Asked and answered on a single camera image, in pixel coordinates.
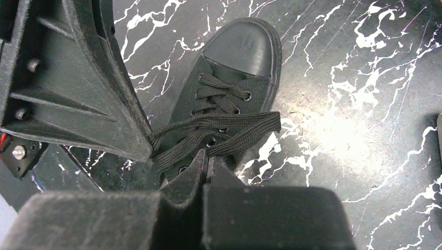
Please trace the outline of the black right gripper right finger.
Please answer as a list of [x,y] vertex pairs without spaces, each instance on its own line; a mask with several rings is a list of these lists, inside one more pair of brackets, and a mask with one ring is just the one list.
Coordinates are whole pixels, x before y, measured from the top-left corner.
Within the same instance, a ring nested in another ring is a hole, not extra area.
[[247,186],[203,160],[205,249],[356,249],[338,196],[322,187]]

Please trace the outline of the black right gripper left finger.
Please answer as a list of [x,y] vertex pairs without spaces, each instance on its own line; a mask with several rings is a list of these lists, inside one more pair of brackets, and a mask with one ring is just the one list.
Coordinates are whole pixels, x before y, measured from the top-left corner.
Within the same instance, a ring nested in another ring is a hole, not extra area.
[[154,192],[46,192],[21,208],[1,249],[199,249],[207,153]]

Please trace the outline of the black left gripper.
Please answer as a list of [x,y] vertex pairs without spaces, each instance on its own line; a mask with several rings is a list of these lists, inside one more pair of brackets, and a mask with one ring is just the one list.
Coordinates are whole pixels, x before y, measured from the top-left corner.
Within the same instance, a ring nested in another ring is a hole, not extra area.
[[112,1],[1,1],[1,131],[1,161],[17,179],[48,143],[149,159],[152,130]]

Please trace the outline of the black canvas shoe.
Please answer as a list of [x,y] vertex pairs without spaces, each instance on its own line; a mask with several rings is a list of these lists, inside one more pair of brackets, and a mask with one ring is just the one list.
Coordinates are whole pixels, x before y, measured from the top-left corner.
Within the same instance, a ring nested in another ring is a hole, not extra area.
[[272,111],[282,67],[276,29],[258,18],[220,28],[198,53],[168,125],[150,136],[152,164],[171,181],[204,149],[236,168],[245,151],[281,130]]

